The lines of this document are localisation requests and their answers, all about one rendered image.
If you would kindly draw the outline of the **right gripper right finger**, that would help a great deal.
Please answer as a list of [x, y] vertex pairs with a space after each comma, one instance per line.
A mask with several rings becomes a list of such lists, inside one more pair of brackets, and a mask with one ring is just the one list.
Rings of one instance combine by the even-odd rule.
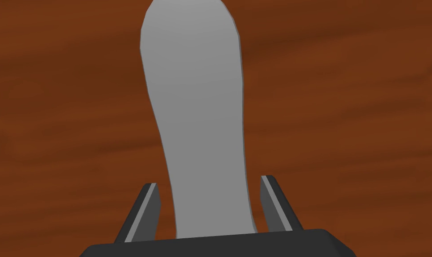
[[260, 200], [269, 232], [303, 230], [274, 176], [261, 176]]

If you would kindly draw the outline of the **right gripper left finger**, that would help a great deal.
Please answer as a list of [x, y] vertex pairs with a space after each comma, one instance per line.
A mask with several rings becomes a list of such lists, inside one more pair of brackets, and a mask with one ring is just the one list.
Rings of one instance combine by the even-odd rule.
[[155, 240], [160, 210], [161, 200], [157, 183], [145, 184], [114, 242]]

